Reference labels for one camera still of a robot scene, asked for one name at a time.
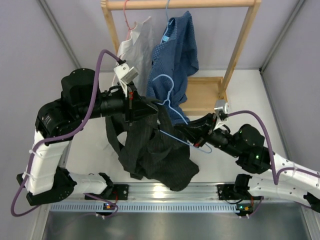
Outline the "light blue hanger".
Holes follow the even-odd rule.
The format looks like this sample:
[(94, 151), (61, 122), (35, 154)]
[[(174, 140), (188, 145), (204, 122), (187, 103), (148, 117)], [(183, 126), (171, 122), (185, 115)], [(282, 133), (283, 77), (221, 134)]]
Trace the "light blue hanger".
[[(164, 105), (167, 103), (169, 109), (171, 109), (173, 112), (175, 112), (177, 115), (179, 115), (180, 118), (183, 120), (183, 122), (188, 125), (189, 123), (187, 122), (187, 120), (185, 119), (185, 117), (183, 117), (183, 115), (182, 115), (180, 112), (178, 112), (176, 109), (174, 109), (174, 108), (171, 106), (170, 95), (171, 95), (171, 92), (173, 91), (174, 86), (175, 86), (175, 83), (174, 83), (173, 79), (172, 79), (169, 75), (167, 75), (167, 74), (160, 74), (160, 75), (158, 75), (157, 77), (153, 78), (153, 79), (152, 79), (152, 82), (154, 82), (155, 80), (159, 79), (160, 77), (165, 77), (165, 78), (169, 79), (170, 82), (171, 82), (171, 87), (170, 87), (170, 90), (167, 92), (167, 97), (166, 97), (166, 99), (165, 99), (162, 103), (157, 103), (157, 104), (158, 104), (158, 105), (161, 105), (161, 106), (164, 106)], [(203, 149), (201, 149), (201, 148), (199, 148), (199, 147), (196, 147), (196, 146), (194, 146), (194, 145), (191, 145), (189, 142), (183, 141), (183, 140), (179, 139), (178, 137), (173, 136), (173, 135), (171, 135), (171, 134), (169, 134), (169, 133), (167, 133), (167, 132), (165, 132), (165, 131), (163, 131), (163, 130), (160, 130), (160, 132), (161, 132), (162, 134), (165, 134), (166, 136), (168, 136), (168, 137), (170, 137), (170, 138), (172, 138), (172, 139), (174, 139), (174, 140), (182, 143), (182, 144), (187, 145), (188, 147), (197, 149), (198, 151), (201, 151), (201, 152), (203, 152), (203, 153), (205, 153), (205, 154), (211, 154), (212, 151), (213, 151), (212, 148), (211, 148), (207, 143), (205, 143), (204, 145), (209, 148), (209, 151), (205, 151), (205, 150), (203, 150)]]

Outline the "dark pinstriped shirt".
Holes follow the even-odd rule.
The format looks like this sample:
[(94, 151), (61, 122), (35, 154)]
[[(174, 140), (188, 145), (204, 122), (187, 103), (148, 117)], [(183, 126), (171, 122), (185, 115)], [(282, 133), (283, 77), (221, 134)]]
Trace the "dark pinstriped shirt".
[(131, 178), (157, 180), (172, 191), (182, 191), (200, 171), (190, 159), (186, 138), (174, 129), (164, 106), (157, 114), (132, 125), (120, 114), (105, 118), (106, 136)]

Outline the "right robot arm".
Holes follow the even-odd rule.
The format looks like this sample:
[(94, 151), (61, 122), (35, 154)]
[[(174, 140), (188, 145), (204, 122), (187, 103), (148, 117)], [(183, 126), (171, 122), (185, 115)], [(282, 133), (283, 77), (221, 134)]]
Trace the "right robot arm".
[(258, 120), (263, 134), (250, 124), (244, 124), (235, 134), (223, 130), (230, 117), (223, 111), (177, 124), (175, 129), (196, 148), (209, 144), (236, 158), (235, 163), (245, 171), (237, 175), (232, 187), (237, 198), (279, 198), (319, 212), (320, 173), (275, 153), (264, 123), (254, 112), (249, 114)]

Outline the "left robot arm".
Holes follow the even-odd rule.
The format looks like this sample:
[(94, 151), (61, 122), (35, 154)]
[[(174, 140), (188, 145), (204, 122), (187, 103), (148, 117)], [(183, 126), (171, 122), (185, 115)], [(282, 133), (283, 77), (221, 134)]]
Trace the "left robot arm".
[[(27, 189), (26, 199), (31, 206), (57, 203), (77, 194), (87, 194), (87, 200), (90, 195), (106, 200), (114, 193), (114, 183), (107, 174), (76, 174), (60, 163), (73, 140), (71, 133), (80, 127), (89, 109), (94, 77), (92, 69), (74, 70), (61, 80), (61, 97), (38, 111), (34, 142), (41, 145), (31, 152), (29, 173), (17, 175), (18, 183)], [(128, 86), (128, 95), (120, 86), (104, 92), (97, 90), (90, 119), (116, 116), (130, 124), (157, 114), (156, 106), (138, 94), (133, 82)]]

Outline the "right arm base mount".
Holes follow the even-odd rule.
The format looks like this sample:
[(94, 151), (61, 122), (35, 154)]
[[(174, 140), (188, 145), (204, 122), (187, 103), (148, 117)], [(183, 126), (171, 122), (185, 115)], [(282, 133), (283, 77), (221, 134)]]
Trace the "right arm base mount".
[(218, 184), (217, 194), (219, 200), (250, 200), (251, 195), (249, 193), (239, 193), (234, 190), (234, 184)]

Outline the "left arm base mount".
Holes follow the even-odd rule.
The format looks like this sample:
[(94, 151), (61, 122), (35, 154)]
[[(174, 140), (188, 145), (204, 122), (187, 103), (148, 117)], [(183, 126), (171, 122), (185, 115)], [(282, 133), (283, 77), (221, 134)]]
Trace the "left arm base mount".
[(106, 189), (101, 194), (89, 193), (91, 196), (108, 201), (127, 200), (128, 194), (128, 184), (107, 185)]

